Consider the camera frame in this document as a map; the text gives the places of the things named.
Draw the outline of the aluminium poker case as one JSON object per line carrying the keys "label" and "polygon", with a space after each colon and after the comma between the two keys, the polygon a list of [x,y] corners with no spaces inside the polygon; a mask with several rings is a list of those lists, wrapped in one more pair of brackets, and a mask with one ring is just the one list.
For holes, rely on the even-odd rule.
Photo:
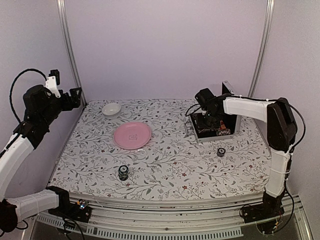
{"label": "aluminium poker case", "polygon": [[[194,134],[195,139],[199,143],[231,139],[238,134],[240,132],[242,117],[225,113],[223,104],[223,101],[227,97],[234,94],[234,88],[225,80],[221,84],[221,95],[216,96],[206,110],[202,110],[198,102],[195,104],[198,107],[197,109],[194,111],[188,109],[185,114],[187,121],[184,124],[187,134]],[[207,111],[212,114],[224,114],[223,120],[220,121],[219,129],[212,129],[204,124],[204,116]]]}

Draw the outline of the clear plastic wrap piece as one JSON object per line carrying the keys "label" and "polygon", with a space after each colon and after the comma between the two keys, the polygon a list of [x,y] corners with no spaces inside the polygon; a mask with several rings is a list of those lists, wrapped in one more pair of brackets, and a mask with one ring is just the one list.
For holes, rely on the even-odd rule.
{"label": "clear plastic wrap piece", "polygon": [[133,153],[133,161],[138,162],[138,161],[143,161],[147,158],[148,152],[145,149],[137,149]]}

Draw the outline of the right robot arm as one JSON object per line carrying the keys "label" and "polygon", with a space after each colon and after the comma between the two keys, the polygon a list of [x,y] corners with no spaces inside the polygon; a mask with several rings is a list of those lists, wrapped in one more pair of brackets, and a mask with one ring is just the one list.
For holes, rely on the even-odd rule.
{"label": "right robot arm", "polygon": [[226,115],[247,117],[265,124],[265,137],[271,160],[269,177],[258,213],[262,218],[269,218],[281,205],[291,172],[298,132],[294,108],[283,97],[268,100],[232,94],[215,96],[207,88],[198,92],[195,99],[205,112],[204,122],[209,127],[218,128]]}

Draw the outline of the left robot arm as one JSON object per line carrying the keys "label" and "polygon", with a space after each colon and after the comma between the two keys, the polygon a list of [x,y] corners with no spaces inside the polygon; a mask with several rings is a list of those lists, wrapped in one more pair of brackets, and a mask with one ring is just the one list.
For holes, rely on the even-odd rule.
{"label": "left robot arm", "polygon": [[18,126],[0,153],[0,229],[3,233],[12,232],[18,223],[46,210],[63,217],[70,217],[75,211],[68,191],[55,186],[23,197],[5,197],[18,168],[49,133],[50,124],[61,112],[80,107],[82,89],[63,92],[58,89],[59,84],[60,72],[52,69],[44,85],[38,84],[26,91],[24,117],[16,118]]}

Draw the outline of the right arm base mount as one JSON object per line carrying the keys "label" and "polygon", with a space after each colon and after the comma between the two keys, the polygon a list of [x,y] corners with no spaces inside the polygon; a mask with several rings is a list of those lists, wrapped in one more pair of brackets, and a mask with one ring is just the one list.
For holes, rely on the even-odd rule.
{"label": "right arm base mount", "polygon": [[245,223],[256,223],[257,230],[263,235],[274,234],[280,224],[280,220],[285,213],[284,208],[276,211],[267,212],[263,208],[263,204],[243,205],[239,210],[239,216]]}

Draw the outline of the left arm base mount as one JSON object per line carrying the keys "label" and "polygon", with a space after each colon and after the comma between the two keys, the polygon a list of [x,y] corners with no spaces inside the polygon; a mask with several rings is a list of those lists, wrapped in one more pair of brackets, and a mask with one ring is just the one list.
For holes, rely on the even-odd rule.
{"label": "left arm base mount", "polygon": [[69,202],[64,207],[49,209],[48,213],[58,217],[68,217],[77,222],[88,223],[92,214],[92,208],[87,200],[79,199],[76,202]]}

